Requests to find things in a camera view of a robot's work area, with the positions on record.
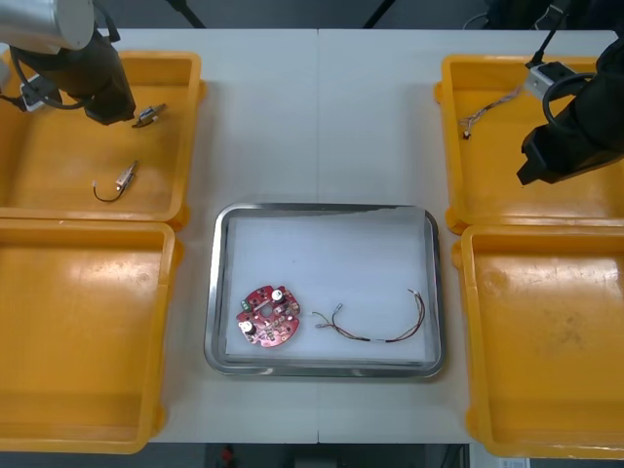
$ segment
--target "wire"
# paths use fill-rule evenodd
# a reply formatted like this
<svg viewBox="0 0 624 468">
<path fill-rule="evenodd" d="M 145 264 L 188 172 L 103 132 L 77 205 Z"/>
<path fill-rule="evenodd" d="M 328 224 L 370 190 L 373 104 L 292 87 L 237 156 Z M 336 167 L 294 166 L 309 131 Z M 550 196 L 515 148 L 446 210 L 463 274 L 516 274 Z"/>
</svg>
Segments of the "wire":
<svg viewBox="0 0 624 468">
<path fill-rule="evenodd" d="M 470 138 L 470 136 L 472 135 L 472 128 L 473 128 L 473 126 L 477 122 L 479 122 L 479 120 L 486 114 L 486 112 L 488 112 L 489 110 L 493 109 L 497 105 L 503 104 L 505 102 L 509 102 L 510 100 L 517 98 L 520 95 L 520 93 L 522 92 L 522 90 L 523 90 L 523 87 L 519 86 L 514 91 L 512 91 L 510 94 L 503 96 L 501 99 L 497 100 L 496 102 L 488 104 L 486 107 L 484 107 L 482 109 L 479 109 L 477 112 L 475 112 L 471 116 L 465 117 L 463 119 L 459 119 L 459 125 L 461 125 L 465 129 L 464 133 L 463 133 L 463 138 L 464 139 L 469 139 Z"/>
<path fill-rule="evenodd" d="M 575 75 L 569 75 L 566 78 L 562 78 L 558 82 L 552 84 L 546 93 L 544 93 L 544 97 L 542 98 L 542 109 L 544 111 L 544 116 L 546 116 L 546 120 L 553 127 L 558 129 L 561 132 L 564 132 L 568 135 L 574 135 L 576 133 L 575 130 L 566 127 L 561 122 L 555 119 L 552 110 L 550 110 L 550 101 L 553 98 L 553 94 L 563 85 L 569 85 L 575 81 L 586 80 L 589 78 L 594 78 L 596 73 L 577 73 Z"/>
<path fill-rule="evenodd" d="M 370 16 L 367 22 L 364 23 L 364 26 L 362 26 L 362 28 L 373 29 L 375 25 L 377 24 L 377 22 L 381 20 L 381 18 L 386 14 L 388 10 L 390 10 L 390 7 L 394 5 L 395 1 L 396 0 L 383 0 L 383 2 L 381 2 L 381 5 L 377 7 L 377 9 Z"/>
<path fill-rule="evenodd" d="M 476 21 L 479 18 L 485 18 L 487 15 L 488 15 L 487 13 L 479 13 L 478 15 L 474 15 L 473 17 L 468 19 L 466 22 L 464 22 L 464 25 L 461 26 L 461 28 L 466 29 L 471 22 Z"/>
<path fill-rule="evenodd" d="M 73 104 L 63 104 L 62 102 L 58 102 L 57 100 L 50 99 L 47 96 L 41 95 L 39 93 L 39 90 L 33 87 L 28 81 L 28 79 L 25 77 L 25 75 L 23 74 L 23 70 L 21 69 L 21 65 L 20 65 L 20 50 L 13 46 L 11 46 L 9 49 L 11 50 L 11 60 L 13 62 L 13 67 L 15 68 L 16 73 L 18 74 L 19 80 L 23 83 L 23 86 L 31 94 L 36 96 L 39 100 L 43 101 L 45 104 L 48 104 L 50 107 L 53 107 L 55 109 L 73 110 L 73 109 L 80 109 L 93 100 L 92 97 L 87 97 L 86 99 L 79 100 L 78 102 L 75 102 Z"/>
<path fill-rule="evenodd" d="M 538 24 L 539 24 L 542 20 L 546 19 L 546 17 L 547 17 L 547 16 L 548 16 L 548 14 L 550 13 L 550 9 L 551 9 L 551 8 L 552 8 L 552 5 L 549 5 L 549 6 L 548 6 L 548 8 L 546 9 L 546 11 L 544 12 L 544 15 L 542 15 L 541 17 L 539 17 L 539 18 L 537 19 L 537 21 L 533 24 L 533 27 L 534 27 L 535 29 L 537 29 L 538 31 L 539 31 L 539 25 L 538 25 Z"/>
<path fill-rule="evenodd" d="M 557 21 L 553 25 L 553 28 L 550 30 L 550 32 L 546 36 L 546 39 L 544 39 L 544 42 L 542 42 L 542 45 L 539 47 L 539 49 L 537 49 L 537 52 L 535 52 L 535 54 L 533 55 L 533 58 L 530 60 L 529 64 L 531 64 L 532 66 L 535 66 L 544 62 L 543 61 L 544 52 L 546 51 L 548 44 L 550 44 L 550 41 L 553 39 L 553 36 L 555 35 L 557 30 L 561 27 L 562 23 L 564 22 L 564 18 L 569 14 L 569 11 L 573 4 L 574 4 L 574 1 L 570 0 L 570 2 L 565 7 L 565 10 L 562 11 L 561 16 L 557 19 Z"/>
<path fill-rule="evenodd" d="M 416 332 L 418 332 L 418 330 L 420 329 L 420 326 L 422 325 L 422 322 L 425 319 L 425 303 L 422 300 L 422 296 L 420 295 L 420 292 L 414 292 L 412 290 L 408 290 L 408 291 L 413 294 L 414 300 L 416 301 L 416 307 L 418 309 L 418 321 L 413 327 L 411 327 L 409 330 L 407 330 L 403 334 L 400 334 L 396 338 L 391 338 L 391 339 L 366 338 L 365 336 L 357 336 L 356 334 L 353 334 L 350 331 L 347 331 L 344 328 L 338 326 L 335 322 L 335 316 L 342 308 L 342 304 L 338 304 L 336 306 L 336 308 L 333 310 L 333 313 L 331 314 L 330 320 L 325 315 L 319 312 L 312 312 L 313 314 L 318 315 L 323 320 L 325 320 L 324 324 L 317 324 L 316 328 L 317 329 L 325 329 L 325 328 L 334 329 L 341 336 L 344 336 L 345 338 L 349 338 L 349 339 L 355 339 L 356 341 L 368 341 L 368 342 L 376 341 L 376 342 L 383 342 L 383 343 L 398 343 L 399 341 L 405 341 L 406 339 L 414 336 Z"/>
<path fill-rule="evenodd" d="M 186 0 L 167 0 L 167 3 L 169 3 L 174 10 L 183 15 L 191 26 L 196 29 L 206 29 L 206 26 L 202 23 L 202 21 L 189 8 Z"/>
<path fill-rule="evenodd" d="M 116 197 L 114 197 L 114 198 L 101 198 L 101 197 L 98 195 L 98 189 L 97 189 L 97 187 L 98 187 L 98 183 L 97 183 L 95 180 L 94 180 L 94 182 L 93 182 L 93 187 L 94 187 L 94 195 L 95 195 L 95 197 L 96 197 L 98 200 L 100 200 L 101 202 L 104 202 L 104 203 L 112 203 L 112 202 L 116 202 L 117 200 L 119 200 L 119 199 L 121 198 L 121 196 L 122 196 L 122 195 L 124 194 L 124 192 L 126 191 L 126 186 L 122 186 L 122 187 L 120 187 L 120 188 L 119 188 L 119 191 L 118 191 L 118 193 L 117 193 L 117 196 L 116 196 Z"/>
</svg>

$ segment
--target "black cable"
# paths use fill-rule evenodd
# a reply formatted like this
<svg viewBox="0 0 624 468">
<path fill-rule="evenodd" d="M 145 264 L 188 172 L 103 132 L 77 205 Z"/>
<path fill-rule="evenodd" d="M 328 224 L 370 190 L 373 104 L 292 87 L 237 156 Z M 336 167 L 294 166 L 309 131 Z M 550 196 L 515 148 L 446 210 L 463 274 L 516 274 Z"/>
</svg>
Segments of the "black cable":
<svg viewBox="0 0 624 468">
<path fill-rule="evenodd" d="M 383 17 L 386 12 L 390 9 L 396 0 L 383 0 L 381 5 L 375 10 L 375 12 L 370 16 L 369 20 L 364 23 L 363 29 L 373 29 L 377 24 L 381 17 Z"/>
<path fill-rule="evenodd" d="M 57 100 L 50 99 L 47 96 L 41 95 L 39 93 L 39 90 L 33 87 L 28 81 L 28 79 L 26 78 L 26 76 L 23 74 L 23 70 L 21 69 L 21 65 L 20 65 L 20 50 L 13 46 L 11 46 L 9 49 L 11 50 L 11 60 L 13 62 L 13 67 L 15 68 L 19 79 L 23 83 L 23 86 L 31 94 L 36 96 L 39 100 L 41 100 L 45 104 L 48 104 L 50 107 L 53 107 L 55 109 L 73 110 L 73 109 L 80 109 L 92 101 L 93 99 L 92 97 L 87 97 L 86 99 L 79 100 L 78 102 L 75 102 L 73 104 L 63 104 L 62 102 L 58 102 Z"/>
<path fill-rule="evenodd" d="M 569 85 L 570 83 L 573 83 L 579 80 L 586 80 L 588 78 L 594 78 L 595 76 L 596 76 L 596 73 L 577 73 L 575 75 L 569 75 L 566 78 L 562 78 L 558 82 L 554 83 L 553 85 L 550 86 L 550 88 L 548 88 L 548 90 L 546 90 L 546 93 L 544 93 L 544 97 L 542 98 L 542 109 L 544 110 L 544 116 L 546 116 L 546 120 L 548 121 L 549 124 L 551 124 L 557 130 L 563 133 L 566 133 L 568 135 L 573 135 L 576 133 L 576 131 L 566 127 L 565 125 L 563 125 L 562 123 L 558 122 L 555 119 L 555 116 L 553 115 L 552 110 L 550 110 L 550 101 L 553 97 L 553 94 L 561 86 Z"/>
<path fill-rule="evenodd" d="M 562 23 L 564 22 L 564 18 L 567 17 L 574 3 L 575 3 L 575 0 L 570 0 L 570 2 L 567 4 L 567 7 L 565 7 L 564 9 L 564 12 L 559 16 L 559 18 L 553 25 L 552 29 L 546 36 L 546 39 L 544 39 L 544 42 L 542 42 L 542 45 L 539 47 L 539 49 L 537 49 L 537 52 L 535 52 L 535 54 L 533 55 L 533 58 L 530 60 L 528 64 L 535 66 L 535 65 L 540 65 L 544 62 L 543 60 L 544 52 L 546 52 L 546 48 L 548 47 L 548 44 L 550 44 L 550 41 L 553 39 L 553 36 L 557 32 L 557 30 L 562 26 Z"/>
<path fill-rule="evenodd" d="M 191 26 L 197 29 L 206 29 L 202 21 L 193 13 L 186 3 L 186 0 L 167 0 L 174 10 L 183 15 Z"/>
</svg>

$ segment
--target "yellow bin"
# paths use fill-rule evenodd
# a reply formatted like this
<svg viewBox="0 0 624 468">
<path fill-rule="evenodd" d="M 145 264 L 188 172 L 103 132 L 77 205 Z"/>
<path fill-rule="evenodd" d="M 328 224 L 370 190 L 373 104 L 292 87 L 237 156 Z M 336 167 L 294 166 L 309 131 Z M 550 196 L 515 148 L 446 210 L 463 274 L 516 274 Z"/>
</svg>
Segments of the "yellow bin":
<svg viewBox="0 0 624 468">
<path fill-rule="evenodd" d="M 0 451 L 145 446 L 180 255 L 164 223 L 0 219 Z"/>
<path fill-rule="evenodd" d="M 624 458 L 624 228 L 471 226 L 452 259 L 472 437 L 499 456 Z"/>
<path fill-rule="evenodd" d="M 546 119 L 538 99 L 523 93 L 494 107 L 462 137 L 461 118 L 522 85 L 529 57 L 450 56 L 436 87 L 447 153 L 447 225 L 460 234 L 472 224 L 624 225 L 624 162 L 558 184 L 522 187 L 516 172 L 527 160 L 525 137 Z M 595 58 L 559 58 L 595 71 Z M 559 112 L 568 99 L 553 102 Z"/>
<path fill-rule="evenodd" d="M 20 113 L 0 101 L 0 217 L 187 222 L 188 183 L 197 109 L 205 88 L 201 60 L 177 52 L 120 54 L 136 101 L 136 115 L 165 103 L 158 122 L 134 129 L 134 121 L 105 127 L 84 110 L 42 108 Z M 10 61 L 8 53 L 5 61 Z M 7 96 L 17 96 L 12 73 Z M 115 180 L 133 161 L 136 178 L 114 203 Z"/>
</svg>

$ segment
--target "table surface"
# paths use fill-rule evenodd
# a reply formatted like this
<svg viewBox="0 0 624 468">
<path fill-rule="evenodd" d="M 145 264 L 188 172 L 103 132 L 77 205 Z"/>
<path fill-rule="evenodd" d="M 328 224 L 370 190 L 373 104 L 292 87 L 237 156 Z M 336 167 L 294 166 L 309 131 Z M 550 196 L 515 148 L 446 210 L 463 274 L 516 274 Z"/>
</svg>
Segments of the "table surface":
<svg viewBox="0 0 624 468">
<path fill-rule="evenodd" d="M 466 443 L 463 322 L 433 86 L 449 54 L 531 55 L 542 31 L 122 30 L 118 48 L 192 51 L 209 95 L 197 123 L 189 225 L 167 328 L 155 441 Z M 554 55 L 596 56 L 608 32 L 561 32 Z M 448 337 L 430 382 L 231 377 L 203 352 L 216 215 L 244 201 L 413 204 L 440 224 Z"/>
</svg>

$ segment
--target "red circuit board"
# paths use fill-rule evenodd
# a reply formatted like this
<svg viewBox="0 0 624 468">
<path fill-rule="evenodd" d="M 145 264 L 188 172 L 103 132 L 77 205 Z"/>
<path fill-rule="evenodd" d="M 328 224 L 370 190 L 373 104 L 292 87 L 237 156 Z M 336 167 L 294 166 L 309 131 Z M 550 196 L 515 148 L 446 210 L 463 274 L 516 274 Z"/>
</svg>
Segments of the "red circuit board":
<svg viewBox="0 0 624 468">
<path fill-rule="evenodd" d="M 251 344 L 272 348 L 285 343 L 299 327 L 299 303 L 285 287 L 258 288 L 241 303 L 236 316 L 241 332 Z"/>
</svg>

